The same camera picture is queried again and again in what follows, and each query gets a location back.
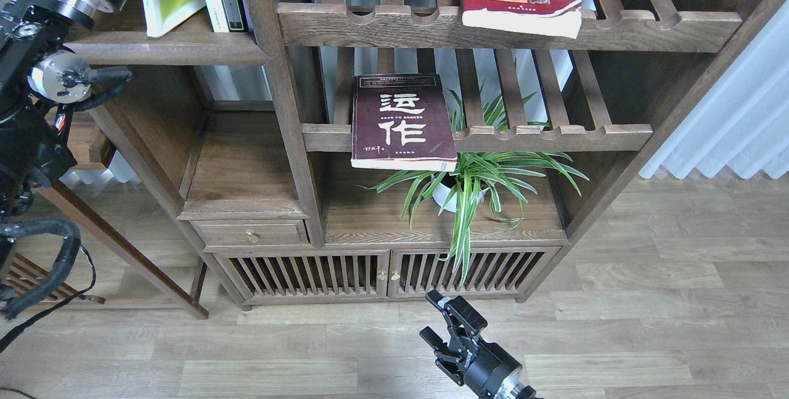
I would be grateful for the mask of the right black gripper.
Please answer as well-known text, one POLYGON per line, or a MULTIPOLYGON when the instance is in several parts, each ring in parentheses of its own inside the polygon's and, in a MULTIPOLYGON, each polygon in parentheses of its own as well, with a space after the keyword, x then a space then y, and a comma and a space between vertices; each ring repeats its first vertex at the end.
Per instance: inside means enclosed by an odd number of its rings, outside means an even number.
POLYGON ((431 327, 419 336, 436 356, 436 365, 454 382, 467 385, 479 398, 525 398, 525 385, 519 382, 522 365, 500 345, 481 336, 488 322, 462 297, 451 298, 437 290, 425 300, 443 313, 448 343, 431 327))

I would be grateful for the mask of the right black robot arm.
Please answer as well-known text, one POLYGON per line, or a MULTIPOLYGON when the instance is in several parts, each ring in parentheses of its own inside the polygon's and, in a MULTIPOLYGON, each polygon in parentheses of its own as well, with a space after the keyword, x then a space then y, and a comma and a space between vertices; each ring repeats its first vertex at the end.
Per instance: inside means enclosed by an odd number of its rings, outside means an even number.
POLYGON ((442 312, 450 340, 444 342, 431 328, 420 336, 436 356, 436 365, 462 387, 467 385, 479 398, 533 398, 534 388, 519 382, 521 363, 498 343, 487 342, 481 332, 488 322, 462 296, 450 298, 431 290, 426 300, 442 312))

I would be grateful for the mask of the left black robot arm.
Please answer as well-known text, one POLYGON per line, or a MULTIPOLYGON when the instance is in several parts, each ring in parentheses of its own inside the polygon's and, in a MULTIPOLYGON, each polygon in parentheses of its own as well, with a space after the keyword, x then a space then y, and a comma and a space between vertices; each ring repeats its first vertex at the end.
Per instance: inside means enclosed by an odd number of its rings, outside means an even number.
POLYGON ((14 319, 68 278, 81 233, 70 220, 11 222, 28 210, 34 186, 51 186, 76 165, 67 142, 73 115, 122 93, 128 67, 91 68, 65 47, 75 26, 91 29, 95 13, 116 13, 127 0, 8 0, 2 8, 1 180, 2 258, 17 239, 51 234, 63 239, 51 272, 27 293, 2 287, 2 314, 14 319))

